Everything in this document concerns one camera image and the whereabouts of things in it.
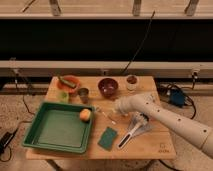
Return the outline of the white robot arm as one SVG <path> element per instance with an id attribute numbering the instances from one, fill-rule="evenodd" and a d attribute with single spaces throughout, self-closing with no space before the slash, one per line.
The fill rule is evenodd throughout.
<path id="1" fill-rule="evenodd" d="M 150 92 L 120 97 L 114 101 L 114 110 L 121 114 L 144 113 L 213 159 L 213 128 L 164 109 Z"/>

